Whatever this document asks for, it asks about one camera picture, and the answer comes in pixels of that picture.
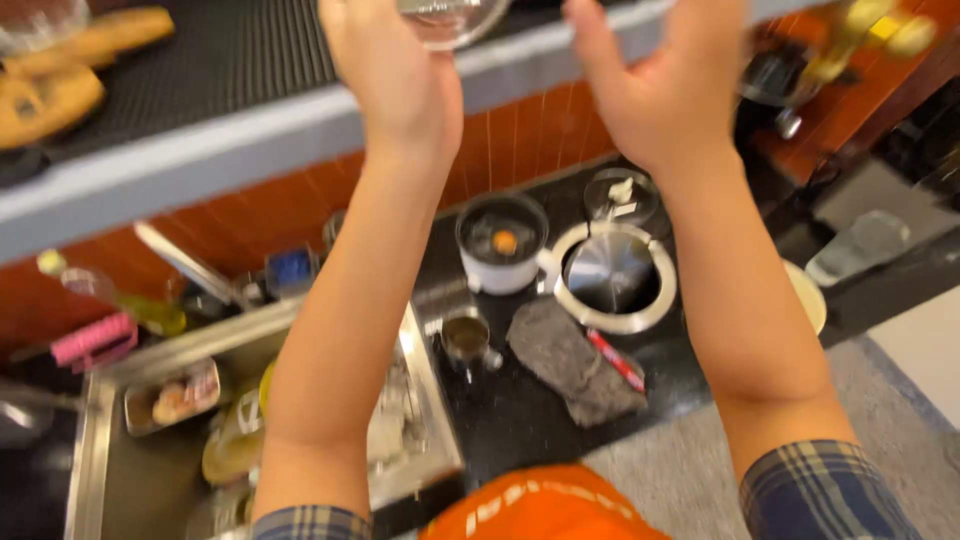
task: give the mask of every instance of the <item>hand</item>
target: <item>hand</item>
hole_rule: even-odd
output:
[[[597,111],[620,152],[655,179],[696,155],[732,152],[744,10],[743,0],[678,0],[660,50],[628,68],[596,0],[565,1]]]
[[[464,130],[452,56],[428,52],[396,0],[320,0],[320,19],[337,71],[360,105],[368,159],[413,160],[446,179]]]

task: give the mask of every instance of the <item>forearm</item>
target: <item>forearm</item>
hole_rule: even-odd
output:
[[[364,441],[443,190],[437,172],[370,154],[347,219],[280,354],[271,436]],[[318,411],[318,417],[304,416]]]
[[[714,394],[796,400],[830,390],[807,321],[732,151],[701,156],[667,182],[690,339]]]

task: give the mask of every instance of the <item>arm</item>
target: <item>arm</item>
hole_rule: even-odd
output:
[[[743,0],[679,0],[663,46],[634,68],[594,0],[564,11],[613,141],[651,172],[673,221],[690,339],[737,477],[786,443],[855,441],[733,149]]]
[[[254,518],[298,504],[369,515],[367,425],[463,130],[451,58],[427,53],[392,0],[323,0],[321,18],[367,160],[277,359]]]

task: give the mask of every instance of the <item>gray floor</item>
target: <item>gray floor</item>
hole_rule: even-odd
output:
[[[828,351],[840,399],[860,442],[926,538],[960,538],[960,472],[948,460],[960,436],[858,338]],[[589,455],[585,463],[675,538],[749,538],[729,454],[711,406]]]

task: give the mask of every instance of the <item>red pen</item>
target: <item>red pen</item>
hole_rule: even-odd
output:
[[[600,351],[600,354],[616,368],[617,373],[626,379],[634,390],[641,394],[646,394],[647,386],[643,382],[643,378],[636,374],[633,368],[630,367],[630,364],[627,363],[627,360],[623,359],[623,356],[621,356],[610,343],[607,343],[607,340],[600,335],[599,331],[588,329],[587,339],[589,339],[590,343]]]

